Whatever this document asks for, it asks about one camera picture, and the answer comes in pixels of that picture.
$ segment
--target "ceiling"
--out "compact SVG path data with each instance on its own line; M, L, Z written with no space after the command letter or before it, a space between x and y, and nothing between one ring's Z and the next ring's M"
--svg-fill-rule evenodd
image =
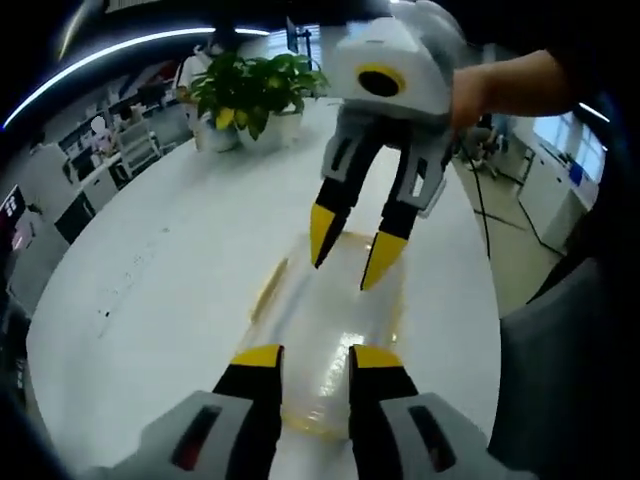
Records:
M460 22L467 39L476 44L498 42L519 52L533 50L557 35L541 0L532 11L508 0L470 2L437 0ZM554 2L554 11L561 8ZM191 26L235 25L274 30L284 27L285 15L294 23L340 24L371 19L388 13L388 0L262 0L245 2L216 0L56 0L12 2L12 15L4 16L0 39L4 53L4 89L0 96L3 121L37 86L55 72L101 48L159 31ZM70 23L73 35L64 42ZM74 74L72 82L55 87L16 117L0 132L0 147L11 149L24 143L44 121L84 92L108 79L142 65L188 54L193 38L136 46L117 53ZM60 59L61 46L65 45Z

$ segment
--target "potted plant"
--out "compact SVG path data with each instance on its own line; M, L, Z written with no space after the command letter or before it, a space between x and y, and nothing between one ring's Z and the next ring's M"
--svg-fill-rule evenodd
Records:
M218 129L234 127L249 149L265 152L286 145L297 134L304 97L328 85L304 55L272 59L242 58L227 52L194 80L198 115L210 112Z

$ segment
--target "human hand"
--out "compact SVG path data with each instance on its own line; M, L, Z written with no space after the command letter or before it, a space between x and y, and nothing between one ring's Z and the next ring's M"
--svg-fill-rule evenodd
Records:
M458 131L475 125L486 113L486 83L480 66L453 73L451 126Z

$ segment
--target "ceiling light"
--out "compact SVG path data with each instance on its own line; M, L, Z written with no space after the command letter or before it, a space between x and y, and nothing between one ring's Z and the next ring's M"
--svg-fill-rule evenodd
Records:
M199 27L199 28L183 28L181 30L171 30L171 31L168 31L168 32L154 33L152 35L145 35L144 37L133 38L131 40L127 40L126 42L118 43L118 44L113 45L111 47L105 48L104 50L100 50L99 52L92 53L88 57L85 57L82 60L74 63L73 65L68 66L67 68L65 68L61 72L56 73L53 77L51 77L45 83L40 85L31 95L29 95L27 97L27 99L24 102L22 102L20 105L18 105L18 108L16 108L11 113L11 115L9 115L9 117L4 121L4 123L2 125L2 129L3 130L6 129L7 125L9 125L9 123L14 118L16 118L18 116L18 114L20 112L22 112L22 110L27 108L31 103L33 103L44 92L49 90L55 84L57 84L60 81L62 81L67 76L71 75L76 70L79 70L80 68L84 67L85 65L90 64L91 62L93 62L95 60L98 60L98 59L100 59L102 57L106 57L107 55L110 55L110 54L112 54L114 52L117 52L118 50L123 50L125 48L129 48L129 47L132 47L134 45L139 45L141 43L151 42L153 40L160 40L162 38L179 37L179 36L183 36L183 35L202 35L202 34L206 34L206 33L213 33L213 32L215 32L215 30L216 29L212 28L212 27ZM246 33L246 34L249 34L249 35L261 35L261 36L269 35L269 32L265 32L264 30L253 30L253 29L250 29L250 28L236 28L236 32L238 32L238 33Z
M602 115L600 112L598 112L597 110L594 110L593 108L591 108L589 105L585 104L585 103L579 103L578 105L580 105L580 107L582 107L584 110L586 110L587 112L591 113L592 115L595 115L596 117L604 120L605 122L609 123L609 119L607 117L605 117L604 115Z

